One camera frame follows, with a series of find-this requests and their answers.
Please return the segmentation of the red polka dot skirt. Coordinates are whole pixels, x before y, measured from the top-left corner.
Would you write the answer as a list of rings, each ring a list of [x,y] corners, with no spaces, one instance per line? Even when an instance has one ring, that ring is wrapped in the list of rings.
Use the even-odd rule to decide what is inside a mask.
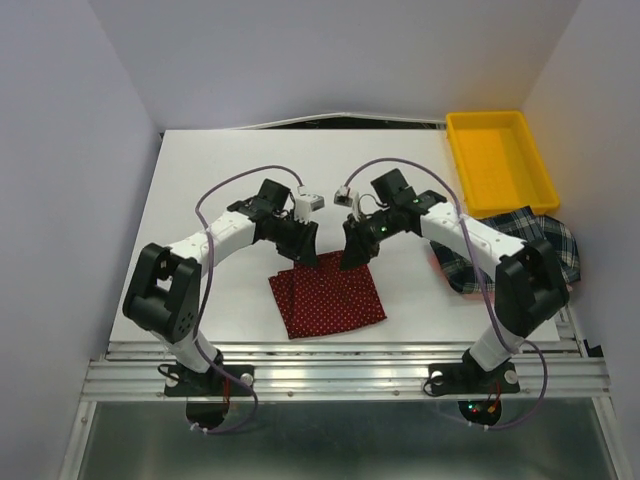
[[[289,339],[347,333],[387,318],[369,268],[340,268],[343,253],[318,256],[318,265],[300,263],[269,278]]]

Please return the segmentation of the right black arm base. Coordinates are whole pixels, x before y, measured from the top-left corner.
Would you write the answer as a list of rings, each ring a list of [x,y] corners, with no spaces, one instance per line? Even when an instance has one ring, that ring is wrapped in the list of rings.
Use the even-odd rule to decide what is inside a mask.
[[[521,391],[515,366],[509,361],[489,372],[465,351],[459,361],[432,363],[422,384],[425,395],[459,396],[458,408],[471,424],[496,427],[502,415],[502,396]]]

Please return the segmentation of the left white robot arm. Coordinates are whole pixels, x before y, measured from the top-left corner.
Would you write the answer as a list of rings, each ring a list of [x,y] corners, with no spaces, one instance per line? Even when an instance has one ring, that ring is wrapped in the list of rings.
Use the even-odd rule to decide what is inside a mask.
[[[265,180],[258,193],[229,205],[202,230],[168,246],[146,245],[139,253],[124,296],[123,315],[161,340],[188,371],[199,393],[215,392],[222,382],[219,351],[200,331],[201,294],[211,290],[212,272],[223,260],[259,241],[305,266],[318,263],[318,224],[311,214],[324,198],[304,186],[296,192]]]

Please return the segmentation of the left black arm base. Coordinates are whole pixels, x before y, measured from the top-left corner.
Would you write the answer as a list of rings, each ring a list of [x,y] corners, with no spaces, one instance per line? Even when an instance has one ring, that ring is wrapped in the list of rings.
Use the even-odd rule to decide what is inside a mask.
[[[193,430],[206,435],[231,433],[239,430],[255,414],[233,424],[230,420],[231,400],[234,397],[253,397],[255,367],[251,364],[225,365],[218,353],[215,363],[224,374],[210,367],[204,373],[189,370],[184,365],[161,363],[157,372],[164,378],[164,396],[186,399],[185,417]]]

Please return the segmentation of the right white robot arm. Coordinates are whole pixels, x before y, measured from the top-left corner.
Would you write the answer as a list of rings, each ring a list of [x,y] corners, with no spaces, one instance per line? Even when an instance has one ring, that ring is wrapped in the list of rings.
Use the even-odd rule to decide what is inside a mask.
[[[490,278],[491,325],[465,354],[460,366],[463,384],[482,390],[496,378],[496,369],[516,354],[524,341],[569,301],[561,264],[551,244],[541,238],[525,241],[501,233],[464,215],[455,202],[426,190],[416,193],[398,169],[371,183],[380,208],[364,214],[359,195],[342,185],[337,205],[350,208],[343,224],[345,247],[340,267],[351,270],[379,254],[382,241],[413,233],[467,259],[480,279]]]

